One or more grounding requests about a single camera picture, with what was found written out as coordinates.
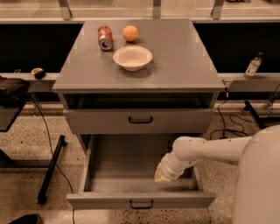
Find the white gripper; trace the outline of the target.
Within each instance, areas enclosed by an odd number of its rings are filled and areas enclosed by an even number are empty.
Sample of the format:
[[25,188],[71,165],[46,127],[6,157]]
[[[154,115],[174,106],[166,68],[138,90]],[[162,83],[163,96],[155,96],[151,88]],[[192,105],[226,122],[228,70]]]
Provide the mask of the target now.
[[185,169],[195,166],[200,162],[200,158],[187,155],[178,155],[174,151],[166,153],[154,174],[154,181],[156,183],[168,183],[171,180],[178,179],[185,171]]

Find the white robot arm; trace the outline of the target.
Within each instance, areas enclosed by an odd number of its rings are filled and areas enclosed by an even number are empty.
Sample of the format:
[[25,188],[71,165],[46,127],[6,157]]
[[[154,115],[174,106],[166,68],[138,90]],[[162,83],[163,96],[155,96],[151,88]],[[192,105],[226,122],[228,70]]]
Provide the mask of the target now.
[[158,164],[154,179],[176,180],[202,159],[238,166],[232,224],[280,224],[279,125],[247,137],[179,137]]

